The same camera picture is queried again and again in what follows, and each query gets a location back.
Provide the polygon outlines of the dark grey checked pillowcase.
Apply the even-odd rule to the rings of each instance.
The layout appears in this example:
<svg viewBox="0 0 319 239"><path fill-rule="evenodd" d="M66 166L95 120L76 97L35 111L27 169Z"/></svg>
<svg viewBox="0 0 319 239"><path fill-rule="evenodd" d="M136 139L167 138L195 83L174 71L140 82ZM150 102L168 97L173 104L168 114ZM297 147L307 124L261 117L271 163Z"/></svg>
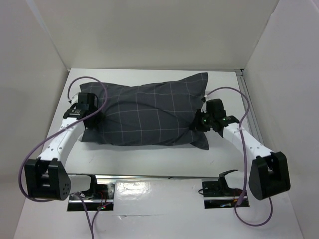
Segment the dark grey checked pillowcase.
<svg viewBox="0 0 319 239"><path fill-rule="evenodd" d="M189 128L202 107L207 83L208 73L197 73L140 86L82 84L81 92L95 94L98 105L107 103L98 128L85 130L82 140L115 146L191 144L208 150L206 135Z"/></svg>

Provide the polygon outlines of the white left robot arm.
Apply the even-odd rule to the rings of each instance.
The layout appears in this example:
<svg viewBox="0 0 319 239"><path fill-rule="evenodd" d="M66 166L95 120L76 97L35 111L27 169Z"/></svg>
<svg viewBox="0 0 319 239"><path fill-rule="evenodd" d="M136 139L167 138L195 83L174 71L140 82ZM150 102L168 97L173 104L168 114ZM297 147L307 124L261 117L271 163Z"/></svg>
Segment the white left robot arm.
<svg viewBox="0 0 319 239"><path fill-rule="evenodd" d="M93 93L78 93L64 113L59 131L49 137L49 145L36 158L24 165L27 196L35 201L65 200L76 192L88 199L98 194L98 185L88 176L70 177L65 170L67 158L86 129L94 129L102 120L98 97Z"/></svg>

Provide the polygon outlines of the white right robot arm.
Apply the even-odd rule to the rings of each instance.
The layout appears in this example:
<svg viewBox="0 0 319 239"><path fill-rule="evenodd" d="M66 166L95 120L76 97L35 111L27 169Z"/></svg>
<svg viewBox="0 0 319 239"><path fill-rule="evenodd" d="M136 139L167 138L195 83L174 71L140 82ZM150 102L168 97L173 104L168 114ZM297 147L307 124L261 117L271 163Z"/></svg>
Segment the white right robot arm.
<svg viewBox="0 0 319 239"><path fill-rule="evenodd" d="M274 152L254 138L234 116L227 116L220 99L202 98L203 106L195 114L190 125L193 131L214 131L236 147L244 157L244 172L237 170L220 175L217 189L222 195L229 195L235 189L229 174L243 178L242 193L248 191L257 200L289 191L291 188L288 162L282 152Z"/></svg>

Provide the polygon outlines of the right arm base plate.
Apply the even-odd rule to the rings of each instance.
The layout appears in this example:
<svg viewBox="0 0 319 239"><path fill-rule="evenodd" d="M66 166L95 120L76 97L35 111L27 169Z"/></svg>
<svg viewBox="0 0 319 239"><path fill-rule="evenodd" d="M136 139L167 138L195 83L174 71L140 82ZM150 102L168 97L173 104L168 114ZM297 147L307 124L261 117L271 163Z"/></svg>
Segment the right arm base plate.
<svg viewBox="0 0 319 239"><path fill-rule="evenodd" d="M225 176L238 172L238 170L228 170L219 174L217 180L202 180L202 188L198 193L203 196L205 209L224 209L234 208L242 189L230 188L226 182Z"/></svg>

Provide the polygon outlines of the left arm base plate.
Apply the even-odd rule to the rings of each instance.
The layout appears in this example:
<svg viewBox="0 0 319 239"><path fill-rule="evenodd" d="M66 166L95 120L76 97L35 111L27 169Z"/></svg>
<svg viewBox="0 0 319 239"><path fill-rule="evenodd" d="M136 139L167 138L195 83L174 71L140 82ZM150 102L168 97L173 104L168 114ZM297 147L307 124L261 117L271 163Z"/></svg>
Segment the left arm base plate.
<svg viewBox="0 0 319 239"><path fill-rule="evenodd" d="M96 183L89 190L77 192L69 196L67 211L112 211L114 209L115 182Z"/></svg>

